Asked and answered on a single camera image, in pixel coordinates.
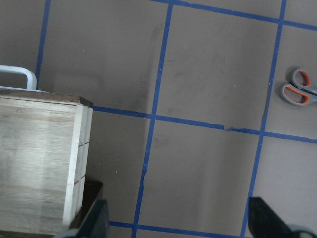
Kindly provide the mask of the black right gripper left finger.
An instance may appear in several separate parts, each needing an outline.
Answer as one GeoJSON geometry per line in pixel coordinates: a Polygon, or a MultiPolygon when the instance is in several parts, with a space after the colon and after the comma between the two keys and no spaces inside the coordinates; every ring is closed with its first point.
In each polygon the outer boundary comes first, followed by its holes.
{"type": "Polygon", "coordinates": [[[82,224],[77,229],[69,229],[54,236],[55,238],[107,238],[109,237],[108,202],[96,200],[82,224]]]}

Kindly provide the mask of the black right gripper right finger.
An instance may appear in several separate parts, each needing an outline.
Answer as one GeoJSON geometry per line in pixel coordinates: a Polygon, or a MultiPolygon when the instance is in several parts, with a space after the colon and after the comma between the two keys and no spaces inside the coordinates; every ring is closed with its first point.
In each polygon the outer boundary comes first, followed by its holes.
{"type": "Polygon", "coordinates": [[[250,197],[248,229],[254,238],[315,238],[306,229],[291,229],[261,197],[250,197]]]}

